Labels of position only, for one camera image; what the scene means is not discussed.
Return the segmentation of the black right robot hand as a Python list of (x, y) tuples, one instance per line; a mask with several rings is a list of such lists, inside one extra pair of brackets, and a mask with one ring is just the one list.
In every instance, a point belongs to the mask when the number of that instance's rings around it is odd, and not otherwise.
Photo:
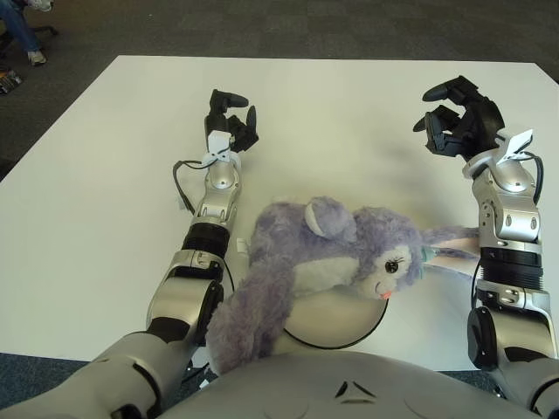
[(458, 76), (434, 86), (423, 95), (423, 101), (450, 100), (462, 106), (460, 115), (440, 105), (427, 112), (413, 127), (414, 132), (425, 131), (425, 146), (435, 155), (455, 157), (465, 161), (488, 150), (496, 149), (497, 133), (505, 127), (497, 105), (479, 93), (478, 87), (469, 79)]

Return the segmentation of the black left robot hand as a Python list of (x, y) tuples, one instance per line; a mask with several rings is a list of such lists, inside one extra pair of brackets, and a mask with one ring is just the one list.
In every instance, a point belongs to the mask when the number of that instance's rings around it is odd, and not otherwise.
[(244, 96), (214, 89), (210, 97), (210, 111), (204, 119), (206, 141), (209, 141), (213, 131), (221, 131), (232, 135), (232, 152), (247, 151), (259, 140), (255, 106), (249, 107), (245, 122), (236, 115), (227, 117), (225, 114), (229, 108), (244, 108), (248, 105), (249, 100)]

